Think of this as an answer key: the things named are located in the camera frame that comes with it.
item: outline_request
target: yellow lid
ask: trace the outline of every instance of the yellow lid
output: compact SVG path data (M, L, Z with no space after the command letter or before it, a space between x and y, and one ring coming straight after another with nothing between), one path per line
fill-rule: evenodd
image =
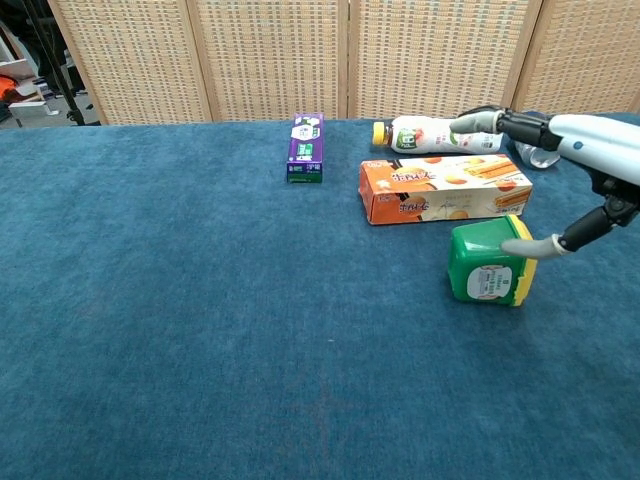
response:
M374 145L384 145L384 122L373 122L373 139Z
M508 219L511 221L511 225L513 225L513 228L516 230L516 233L520 238L533 240L529 229L522 220L520 220L515 215L508 215ZM537 260L533 260L531 258L525 259L524 268L522 269L522 276L518 277L518 286L516 287L516 291L513 292L514 307L519 307L520 305L522 305L524 299L527 298L527 295L529 295L529 290L531 289L531 283L533 283L533 276L536 273L537 266Z

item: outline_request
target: robotic arm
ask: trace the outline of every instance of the robotic arm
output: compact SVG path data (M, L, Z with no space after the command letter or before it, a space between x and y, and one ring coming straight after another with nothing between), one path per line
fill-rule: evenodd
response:
M506 133L513 140L549 151L587 171L593 192L605 198L570 225L562 235L544 240L508 240L505 253L528 258L552 258L578 251L627 226L640 210L640 127L592 115L540 118L507 108L486 106L463 113L451 122L454 133Z

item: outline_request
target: purple toothpaste box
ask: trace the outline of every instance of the purple toothpaste box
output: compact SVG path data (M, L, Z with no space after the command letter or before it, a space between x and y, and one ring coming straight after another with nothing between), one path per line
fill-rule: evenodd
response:
M287 182L321 183L324 147L324 115L296 113L289 142Z

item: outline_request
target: toothpaste box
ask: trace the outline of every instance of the toothpaste box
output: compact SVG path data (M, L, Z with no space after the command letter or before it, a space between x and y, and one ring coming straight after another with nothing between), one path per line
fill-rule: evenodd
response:
M375 160L359 193L373 225L520 215L533 186L506 155Z
M287 181L321 183L324 149L324 115L297 113L289 141Z

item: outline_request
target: floor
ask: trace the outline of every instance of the floor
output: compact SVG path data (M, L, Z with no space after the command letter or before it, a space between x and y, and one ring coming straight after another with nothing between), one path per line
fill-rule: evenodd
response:
M75 97L75 101L84 117L85 123L92 123L98 121L98 114L95 109L88 110L87 108L91 104L91 100L88 95L80 94ZM31 117L20 119L22 128L42 128L42 127L70 127L76 123L67 118L69 112L69 106L63 97L52 98L47 101L47 105L51 111L58 111L57 115L46 115L42 117ZM0 129L6 128L20 128L17 120L13 117L7 118L3 122L0 122Z

